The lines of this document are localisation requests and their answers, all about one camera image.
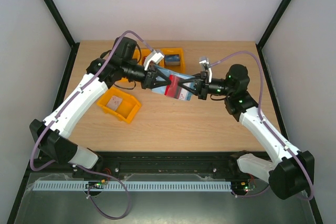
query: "white wall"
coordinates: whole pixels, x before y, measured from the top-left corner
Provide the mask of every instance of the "white wall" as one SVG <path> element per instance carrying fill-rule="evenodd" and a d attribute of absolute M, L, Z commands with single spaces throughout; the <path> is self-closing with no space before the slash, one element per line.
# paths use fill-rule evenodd
<path fill-rule="evenodd" d="M 33 148 L 30 122 L 53 103 L 70 48 L 43 0 L 0 0 L 0 223 Z"/>
<path fill-rule="evenodd" d="M 291 141 L 315 156 L 316 200 L 335 222 L 336 2 L 293 0 L 264 53 Z"/>
<path fill-rule="evenodd" d="M 76 41 L 134 30 L 154 40 L 259 41 L 281 0 L 54 0 Z"/>

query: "blue package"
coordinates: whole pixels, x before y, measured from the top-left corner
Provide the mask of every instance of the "blue package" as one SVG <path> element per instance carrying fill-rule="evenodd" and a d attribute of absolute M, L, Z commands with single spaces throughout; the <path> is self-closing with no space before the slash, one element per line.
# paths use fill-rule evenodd
<path fill-rule="evenodd" d="M 182 78 L 182 79 L 190 79 L 190 78 L 193 78 L 193 76 L 189 76 L 187 74 L 182 74 L 182 73 L 177 73 L 177 72 L 174 72 L 172 70 L 169 70 L 169 69 L 166 69 L 166 68 L 162 68 L 160 66 L 156 66 L 156 68 L 158 68 L 165 76 L 169 77 L 170 75 L 174 75 L 174 76 L 177 76 L 179 78 Z M 157 81 L 163 81 L 163 79 L 161 77 L 157 77 Z M 189 86 L 190 88 L 194 88 L 194 83 L 191 82 L 191 83 L 188 83 L 188 84 L 185 84 L 186 86 Z M 165 94 L 165 91 L 166 91 L 166 87 L 167 86 L 163 86 L 163 87 L 159 87 L 159 88 L 155 88 L 155 89 L 152 89 L 152 91 L 154 93 L 157 93 L 157 94 Z M 191 94 L 190 92 L 187 93 L 187 96 L 186 96 L 186 101 L 190 101 L 191 97 L 192 97 L 193 94 Z"/>

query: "small object in bin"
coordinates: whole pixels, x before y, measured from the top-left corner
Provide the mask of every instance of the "small object in bin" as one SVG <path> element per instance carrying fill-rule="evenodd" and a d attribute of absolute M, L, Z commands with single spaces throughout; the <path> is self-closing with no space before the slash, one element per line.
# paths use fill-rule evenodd
<path fill-rule="evenodd" d="M 164 63 L 167 66 L 180 66 L 181 65 L 181 57 L 180 55 L 165 55 Z"/>
<path fill-rule="evenodd" d="M 111 100 L 106 104 L 106 107 L 110 108 L 113 111 L 116 111 L 121 102 L 122 98 L 113 95 Z"/>

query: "white arm segment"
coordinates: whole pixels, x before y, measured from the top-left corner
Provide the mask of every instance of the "white arm segment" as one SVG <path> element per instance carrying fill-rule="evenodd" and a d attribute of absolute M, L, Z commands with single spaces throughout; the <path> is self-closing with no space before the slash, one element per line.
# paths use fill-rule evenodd
<path fill-rule="evenodd" d="M 263 112 L 262 120 L 266 120 L 267 124 L 272 128 L 272 130 L 282 139 L 282 141 L 294 152 L 298 154 L 299 149 L 288 142 L 281 133 L 268 121 Z M 258 142 L 265 148 L 267 154 L 271 158 L 274 167 L 282 162 L 282 158 L 291 158 L 292 156 L 288 153 L 279 141 L 270 133 L 270 131 L 264 126 L 262 121 L 258 116 L 258 108 L 252 107 L 247 109 L 245 113 L 242 113 L 239 118 L 240 123 L 245 126 L 253 136 L 258 140 Z"/>
<path fill-rule="evenodd" d="M 250 173 L 255 177 L 268 183 L 269 172 L 274 170 L 272 162 L 256 157 L 249 153 L 241 156 L 238 160 L 238 167 L 243 173 Z"/>
<path fill-rule="evenodd" d="M 87 83 L 92 77 L 93 74 L 91 73 L 83 76 L 83 79 L 71 95 L 69 95 L 69 97 L 52 114 L 44 119 L 45 125 L 48 125 L 51 121 L 56 121 L 50 129 L 53 131 L 59 130 L 59 135 L 62 137 L 68 138 L 70 136 L 79 119 L 95 102 L 95 100 L 107 91 L 108 88 L 105 82 L 100 82 L 97 77 L 92 83 L 90 83 L 90 85 L 88 85 L 76 96 L 76 98 L 66 107 L 57 120 L 55 119 L 55 116 L 64 104 L 73 96 L 73 94 L 80 91 L 80 87 Z"/>
<path fill-rule="evenodd" d="M 59 135 L 64 138 L 68 138 L 70 136 L 79 119 L 90 108 L 95 100 L 104 94 L 108 89 L 105 82 L 100 82 L 99 78 L 97 77 L 82 91 L 80 88 L 92 77 L 93 74 L 91 73 L 85 74 L 83 76 L 83 79 L 80 81 L 76 89 L 69 95 L 69 97 L 52 114 L 44 119 L 45 125 L 48 125 L 51 121 L 55 121 L 50 129 L 53 131 L 59 130 Z M 80 91 L 80 93 L 65 108 L 60 117 L 56 119 L 55 116 L 59 110 L 77 91 Z M 77 146 L 77 152 L 69 161 L 69 163 L 81 165 L 87 169 L 91 169 L 96 164 L 97 160 L 97 154 L 87 148 Z"/>

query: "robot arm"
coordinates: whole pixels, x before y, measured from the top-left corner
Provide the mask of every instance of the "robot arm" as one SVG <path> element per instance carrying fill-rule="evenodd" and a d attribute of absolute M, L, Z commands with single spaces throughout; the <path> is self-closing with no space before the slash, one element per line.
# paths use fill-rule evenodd
<path fill-rule="evenodd" d="M 145 67 L 132 60 L 136 41 L 124 37 L 100 74 L 105 60 L 98 58 L 87 68 L 87 73 L 69 97 L 42 122 L 33 120 L 29 126 L 35 142 L 39 141 L 39 149 L 61 165 L 68 163 L 81 165 L 87 169 L 100 171 L 102 158 L 95 152 L 78 146 L 67 138 L 71 135 L 77 122 L 95 102 L 116 81 L 127 78 L 138 81 L 141 87 L 157 88 L 171 84 L 171 81 L 156 67 L 150 67 L 150 60 L 158 63 L 163 55 L 153 51 L 146 58 Z M 43 131 L 51 125 L 46 134 Z"/>
<path fill-rule="evenodd" d="M 270 162 L 245 151 L 239 152 L 233 155 L 233 163 L 237 166 L 234 171 L 249 173 L 262 179 L 281 199 L 287 199 L 309 188 L 304 173 L 288 149 L 303 164 L 312 181 L 313 156 L 308 151 L 301 152 L 291 144 L 268 121 L 262 110 L 258 111 L 258 103 L 247 92 L 249 77 L 246 67 L 239 64 L 232 65 L 225 79 L 215 79 L 212 78 L 208 60 L 201 59 L 200 64 L 203 71 L 191 79 L 180 81 L 179 85 L 202 100 L 206 100 L 208 94 L 224 95 L 223 100 L 228 113 L 254 135 L 271 159 Z M 194 83 L 193 89 L 185 86 L 188 82 Z"/>

